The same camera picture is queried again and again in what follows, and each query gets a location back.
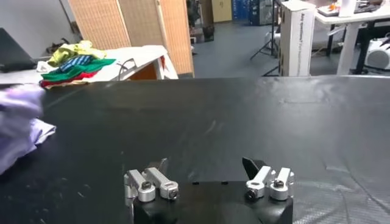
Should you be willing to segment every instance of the striped cloth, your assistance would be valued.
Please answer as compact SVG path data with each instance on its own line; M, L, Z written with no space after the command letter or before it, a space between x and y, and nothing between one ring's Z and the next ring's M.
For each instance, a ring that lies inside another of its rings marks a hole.
M93 59L92 55L79 55L74 58L71 58L64 62L64 64L60 65L58 68L62 72L68 72L75 65L86 65L91 62Z

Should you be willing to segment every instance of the black monitor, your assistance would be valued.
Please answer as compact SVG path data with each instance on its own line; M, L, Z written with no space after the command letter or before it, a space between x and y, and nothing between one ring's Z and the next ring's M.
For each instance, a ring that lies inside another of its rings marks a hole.
M29 54L5 31L0 28L0 71L18 71L34 68Z

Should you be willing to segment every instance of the wicker panel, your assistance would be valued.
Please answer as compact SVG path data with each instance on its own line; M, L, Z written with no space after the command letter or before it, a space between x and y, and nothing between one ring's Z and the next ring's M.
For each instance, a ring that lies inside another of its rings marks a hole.
M162 0L166 40L169 56L178 74L191 73L193 56L185 0Z
M155 0L118 0L132 46L164 45Z
M129 47L117 0L69 0L84 40L98 49Z

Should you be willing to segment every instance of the green cloth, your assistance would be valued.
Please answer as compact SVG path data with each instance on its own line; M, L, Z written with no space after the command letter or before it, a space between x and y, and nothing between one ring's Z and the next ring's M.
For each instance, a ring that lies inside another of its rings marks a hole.
M58 82L69 80L80 75L83 72L91 73L102 69L106 65L114 63L115 59L95 59L87 65L75 65L71 70L64 73L59 69L51 71L47 74L42 74L45 81Z

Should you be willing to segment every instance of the fabric pile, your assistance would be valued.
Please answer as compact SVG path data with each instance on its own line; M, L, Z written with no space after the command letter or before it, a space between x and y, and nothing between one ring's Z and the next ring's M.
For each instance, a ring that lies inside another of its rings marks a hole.
M0 91L0 174L55 132L55 126L36 118L42 115L43 95L38 85Z
M106 52L92 48L92 42L83 40L78 44L63 44L56 50L47 66L41 65L43 71L41 86L80 84L84 78L91 78L104 66L112 64L115 59L105 59Z

